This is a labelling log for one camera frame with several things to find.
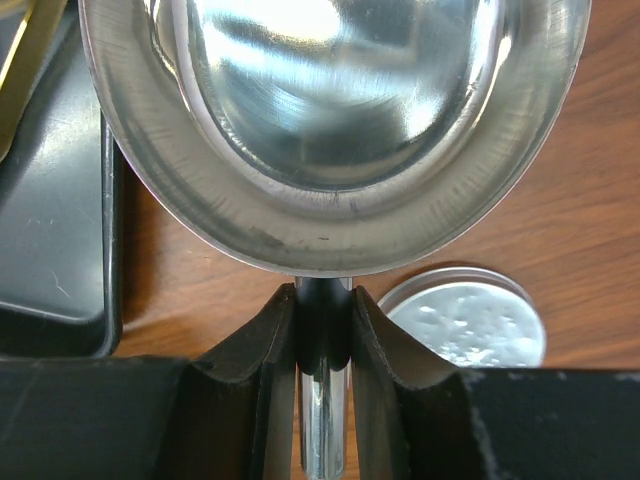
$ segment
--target round metal lid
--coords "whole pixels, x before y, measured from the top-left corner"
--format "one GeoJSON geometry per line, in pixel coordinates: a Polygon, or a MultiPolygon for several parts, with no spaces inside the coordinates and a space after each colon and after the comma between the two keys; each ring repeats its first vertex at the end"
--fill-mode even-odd
{"type": "Polygon", "coordinates": [[[482,268],[449,267],[403,282],[379,302],[400,328],[460,367],[537,367],[546,334],[531,298],[482,268]]]}

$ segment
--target wood grain surface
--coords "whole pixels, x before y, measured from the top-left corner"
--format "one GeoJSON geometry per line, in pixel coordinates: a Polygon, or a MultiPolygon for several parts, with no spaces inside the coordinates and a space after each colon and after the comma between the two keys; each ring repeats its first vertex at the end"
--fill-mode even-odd
{"type": "MultiPolygon", "coordinates": [[[[379,298],[438,263],[502,271],[529,291],[548,331],[547,366],[640,369],[640,2],[596,0],[560,118],[512,193],[480,224],[415,265],[358,278],[379,298]]],[[[119,355],[194,357],[249,320],[290,278],[205,245],[130,175],[125,330],[119,355]]],[[[359,478],[353,416],[346,478],[359,478]]],[[[299,471],[294,441],[294,475],[299,471]]]]}

